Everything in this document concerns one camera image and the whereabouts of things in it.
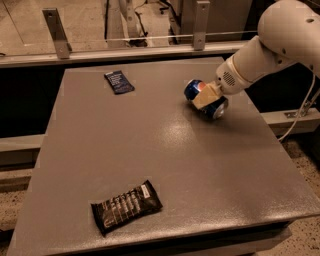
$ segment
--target black wrapper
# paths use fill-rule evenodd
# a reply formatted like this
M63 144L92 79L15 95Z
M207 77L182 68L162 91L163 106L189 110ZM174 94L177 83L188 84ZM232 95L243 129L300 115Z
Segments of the black wrapper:
M99 204L91 204L94 219L101 233L120 227L145 214L162 208L158 195L150 181L130 191Z

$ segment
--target candy bar wrapper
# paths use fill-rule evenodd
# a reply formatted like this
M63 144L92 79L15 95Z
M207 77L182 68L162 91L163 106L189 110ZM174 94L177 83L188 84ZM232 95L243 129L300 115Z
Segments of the candy bar wrapper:
M120 227L145 214L162 208L158 195L150 181L119 196L99 204L91 204L93 215L101 233Z
M135 89L120 70L106 73L104 77L108 80L115 94L123 94Z

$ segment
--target cable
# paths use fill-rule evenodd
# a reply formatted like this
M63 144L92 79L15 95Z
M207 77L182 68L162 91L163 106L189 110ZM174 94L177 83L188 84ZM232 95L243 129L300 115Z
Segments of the cable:
M312 4L314 4L314 5L317 6L317 7L320 7L320 4L318 4L318 3L314 2L314 1L311 1L311 0L307 0L307 1L310 2L310 3L312 3Z
M134 8L134 10L136 10L136 9L138 9L138 8L140 8L140 7L142 7L142 6L144 6L145 4L147 4L148 3L148 0L146 0L146 1L144 1L144 3L143 4L140 4L139 6L137 6L136 8Z
M296 118L294 119L293 124L292 124L291 127L288 129L288 131L287 131L281 138L278 139L278 141L281 142L284 138L286 138L286 137L289 135L289 133L292 131L292 129L294 128L294 126L296 125L296 123L298 122L298 120L299 120L299 118L300 118L301 111L302 111L304 105L306 104L307 99L309 98L309 95L310 95L310 93L311 93L311 91L312 91L312 89L313 89L313 87L314 87L314 85L315 85L315 82L316 82L316 75L313 74L312 84L311 84L311 86L310 86L310 89L309 89L306 97L304 98L304 100L303 100L303 102L302 102L302 104L301 104L301 107L299 108L299 111L298 111L298 113L297 113L297 115L296 115Z

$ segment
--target metal post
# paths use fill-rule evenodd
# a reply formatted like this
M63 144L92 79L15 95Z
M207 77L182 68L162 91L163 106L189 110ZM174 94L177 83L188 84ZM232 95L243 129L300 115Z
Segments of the metal post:
M210 1L197 1L195 23L193 29L193 47L201 51L205 47Z
M42 10L59 59L68 59L72 48L68 43L57 8Z

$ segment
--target speckled floor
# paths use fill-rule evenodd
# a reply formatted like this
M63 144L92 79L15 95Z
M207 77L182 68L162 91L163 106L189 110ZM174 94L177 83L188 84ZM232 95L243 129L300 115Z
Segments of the speckled floor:
M284 148L306 182L320 197L320 162L312 158L305 144L304 135L296 135L284 142ZM23 204L25 191L0 193L0 219L2 227L15 225ZM272 250L257 253L257 256L320 255L320 217L295 221L290 225L292 236ZM0 243L0 256L6 255L9 242Z

